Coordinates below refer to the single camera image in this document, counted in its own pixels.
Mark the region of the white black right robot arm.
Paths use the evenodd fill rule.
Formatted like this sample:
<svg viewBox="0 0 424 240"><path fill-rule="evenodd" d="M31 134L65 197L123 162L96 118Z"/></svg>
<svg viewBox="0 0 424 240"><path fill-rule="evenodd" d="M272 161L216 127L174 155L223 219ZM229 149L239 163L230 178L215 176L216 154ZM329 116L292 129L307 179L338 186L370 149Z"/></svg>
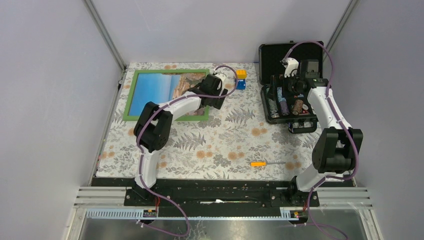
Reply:
<svg viewBox="0 0 424 240"><path fill-rule="evenodd" d="M285 68L285 96L306 97L321 126L321 135L312 151L312 164L295 177L296 187L286 193L287 201L299 206L307 199L306 192L315 190L325 180L344 181L343 173L356 173L363 133L352 128L342 115L329 81L319 73L317 60L297 61L286 57L281 63Z"/></svg>

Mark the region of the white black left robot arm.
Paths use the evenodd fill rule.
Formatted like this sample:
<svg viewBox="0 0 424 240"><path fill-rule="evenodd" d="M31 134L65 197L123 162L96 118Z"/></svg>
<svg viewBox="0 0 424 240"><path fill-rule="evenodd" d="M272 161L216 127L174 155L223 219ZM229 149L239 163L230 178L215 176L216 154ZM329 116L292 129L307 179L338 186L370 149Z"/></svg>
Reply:
<svg viewBox="0 0 424 240"><path fill-rule="evenodd" d="M133 131L137 147L141 151L134 178L140 188L135 197L142 205L148 206L155 200L155 192L151 187L157 181L156 165L159 150L169 140L172 123L185 114L203 107L221 109L229 92L223 87L226 78L223 73L210 73L200 83L174 100L161 104L152 101L146 103Z"/></svg>

